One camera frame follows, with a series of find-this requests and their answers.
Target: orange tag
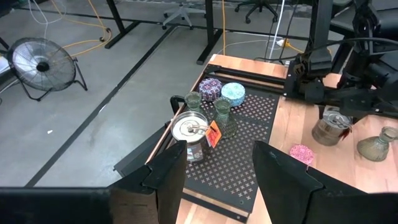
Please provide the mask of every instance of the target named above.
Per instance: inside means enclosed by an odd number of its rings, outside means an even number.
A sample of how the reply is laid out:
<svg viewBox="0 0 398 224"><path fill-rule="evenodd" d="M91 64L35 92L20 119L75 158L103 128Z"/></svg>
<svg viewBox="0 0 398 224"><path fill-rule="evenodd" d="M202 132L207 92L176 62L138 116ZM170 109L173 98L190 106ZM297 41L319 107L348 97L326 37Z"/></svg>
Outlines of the orange tag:
<svg viewBox="0 0 398 224"><path fill-rule="evenodd" d="M210 127L207 129L205 135L209 146L215 148L218 141L221 139L221 131L215 121L211 122Z"/></svg>

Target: metal can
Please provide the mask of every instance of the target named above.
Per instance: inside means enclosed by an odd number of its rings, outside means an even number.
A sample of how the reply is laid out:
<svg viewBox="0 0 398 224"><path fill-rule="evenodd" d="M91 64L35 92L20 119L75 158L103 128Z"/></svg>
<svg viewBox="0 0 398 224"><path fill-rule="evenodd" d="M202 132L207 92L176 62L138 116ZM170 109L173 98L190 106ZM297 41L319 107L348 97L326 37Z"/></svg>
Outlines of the metal can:
<svg viewBox="0 0 398 224"><path fill-rule="evenodd" d="M340 114L338 108L328 108L312 129L312 137L324 146L337 144L352 125L350 117Z"/></svg>
<svg viewBox="0 0 398 224"><path fill-rule="evenodd" d="M187 111L178 115L171 124L174 139L186 140L187 161L198 162L205 158L208 143L205 133L208 127L206 117L195 111Z"/></svg>

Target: office chair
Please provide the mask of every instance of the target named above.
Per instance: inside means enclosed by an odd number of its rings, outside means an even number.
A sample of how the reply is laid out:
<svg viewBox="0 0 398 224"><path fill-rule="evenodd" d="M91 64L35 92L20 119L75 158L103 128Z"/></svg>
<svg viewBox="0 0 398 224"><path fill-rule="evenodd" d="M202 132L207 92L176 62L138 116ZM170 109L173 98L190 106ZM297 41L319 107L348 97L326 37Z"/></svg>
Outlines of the office chair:
<svg viewBox="0 0 398 224"><path fill-rule="evenodd" d="M274 18L272 19L273 22L277 22L278 21L278 14L275 12L275 10L271 7L271 5L268 3L268 0L248 0L247 2L242 2L239 3L238 6L236 6L235 8L235 12L239 12L239 8L241 6L245 6L245 5L249 5L249 4L254 4L254 6L250 9L250 11L246 14L246 20L245 22L247 24L249 24L251 22L251 20L249 19L249 16L254 12L254 10L256 10L257 8L259 8L260 12L262 12L262 7L266 7L268 10L270 10L270 12L273 13Z"/></svg>
<svg viewBox="0 0 398 224"><path fill-rule="evenodd" d="M189 28L193 29L191 20L188 17L188 13L203 13L204 17L206 17L206 10L184 7L183 4L180 3L180 7L178 9L169 9L164 11L163 15L166 18L166 20L163 21L162 29L166 30L167 29L166 24L175 19L177 16L181 16L182 20L186 20L189 24Z"/></svg>

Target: can lid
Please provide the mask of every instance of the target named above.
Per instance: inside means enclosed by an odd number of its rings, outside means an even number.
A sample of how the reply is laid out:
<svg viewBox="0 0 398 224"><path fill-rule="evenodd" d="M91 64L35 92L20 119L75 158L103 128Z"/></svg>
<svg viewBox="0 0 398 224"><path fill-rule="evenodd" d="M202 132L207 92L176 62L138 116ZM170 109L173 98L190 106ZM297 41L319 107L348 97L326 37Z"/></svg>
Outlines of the can lid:
<svg viewBox="0 0 398 224"><path fill-rule="evenodd" d="M206 131L192 129L192 126L207 125L207 119L201 113L187 111L181 113L172 121L172 135L176 140L186 140L188 143L196 142L205 135Z"/></svg>
<svg viewBox="0 0 398 224"><path fill-rule="evenodd" d="M347 129L353 121L350 117L342 115L338 108L329 108L323 114L323 119L334 128Z"/></svg>

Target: black perforated board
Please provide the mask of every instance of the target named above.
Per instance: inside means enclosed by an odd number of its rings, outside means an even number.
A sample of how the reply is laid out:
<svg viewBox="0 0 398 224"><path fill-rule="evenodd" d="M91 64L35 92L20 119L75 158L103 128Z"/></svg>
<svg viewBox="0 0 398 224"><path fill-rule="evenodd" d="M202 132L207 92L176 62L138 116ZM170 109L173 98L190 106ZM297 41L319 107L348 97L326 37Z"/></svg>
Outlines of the black perforated board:
<svg viewBox="0 0 398 224"><path fill-rule="evenodd" d="M245 101L231 109L238 132L221 140L201 163L188 163L185 187L251 213L257 193L252 163L255 140L269 142L279 96L246 87ZM209 118L213 103L202 102Z"/></svg>

